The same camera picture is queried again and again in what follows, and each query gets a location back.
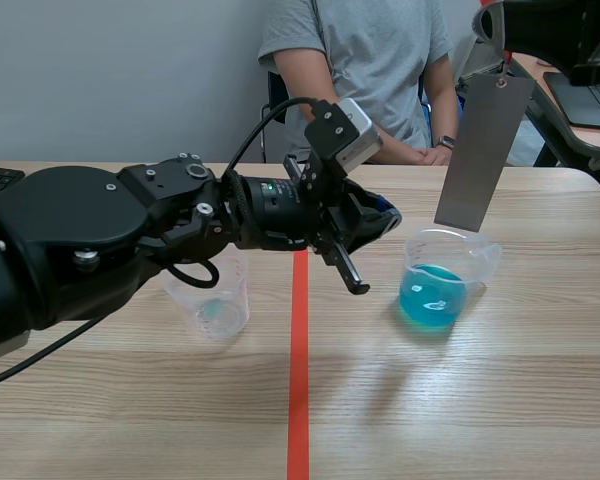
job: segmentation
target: office chair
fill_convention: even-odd
[[[280,75],[269,72],[269,103],[263,105],[260,109],[260,121],[264,120],[267,112],[270,112],[282,102],[289,100],[289,93],[287,92],[287,86]],[[276,122],[284,125],[287,120],[287,112],[282,112],[275,119]],[[264,130],[260,133],[260,150],[262,151],[262,161],[267,163],[267,149],[266,139]]]
[[[267,112],[273,110],[282,102],[289,100],[289,93],[287,91],[287,86],[284,83],[284,80],[280,75],[269,72],[269,103],[263,105],[260,109],[260,121],[264,120]],[[420,98],[420,103],[422,105],[422,111],[424,112],[424,117],[427,120],[427,125],[429,126],[429,134],[433,135],[431,130],[431,105],[424,100],[424,77],[420,77],[418,82],[418,98]],[[284,125],[287,119],[287,113],[283,112],[275,118],[275,121]],[[267,163],[267,149],[266,149],[266,138],[264,130],[260,133],[260,150],[262,151],[262,161]]]

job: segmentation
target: empty plastic beaker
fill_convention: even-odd
[[[501,256],[502,247],[484,234],[423,230],[407,242],[400,306],[418,324],[450,326]]]
[[[224,340],[237,335],[249,320],[248,260],[244,252],[229,245],[211,262],[218,268],[220,280],[210,290],[187,285],[167,271],[160,277],[164,289],[180,307],[187,326],[211,340]],[[209,277],[200,265],[177,268],[194,278]]]

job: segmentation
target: robotic arm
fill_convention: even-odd
[[[306,131],[313,153],[304,171],[286,162],[291,180],[242,177],[235,164],[216,178],[197,157],[181,154],[117,174],[51,168],[0,193],[0,356],[26,343],[30,330],[106,317],[163,269],[213,288],[219,274],[210,260],[229,243],[311,246],[351,293],[366,293],[349,254],[397,227],[401,216],[347,176],[381,141],[353,101],[313,103],[317,120]],[[188,263],[205,266],[211,280],[177,269]]]
[[[600,83],[600,0],[505,0],[483,7],[473,29],[504,52],[541,58],[573,85]]]

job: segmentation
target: wristwatch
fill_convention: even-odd
[[[446,135],[440,137],[436,147],[442,145],[443,147],[447,147],[449,150],[453,151],[453,147],[456,145],[455,138],[447,137]]]

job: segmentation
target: gray t-shirt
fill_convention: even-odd
[[[277,73],[273,53],[292,48],[325,53],[339,97],[354,99],[395,138],[431,146],[418,81],[452,48],[439,0],[273,0],[259,61]],[[299,108],[286,125],[289,153],[308,158]]]

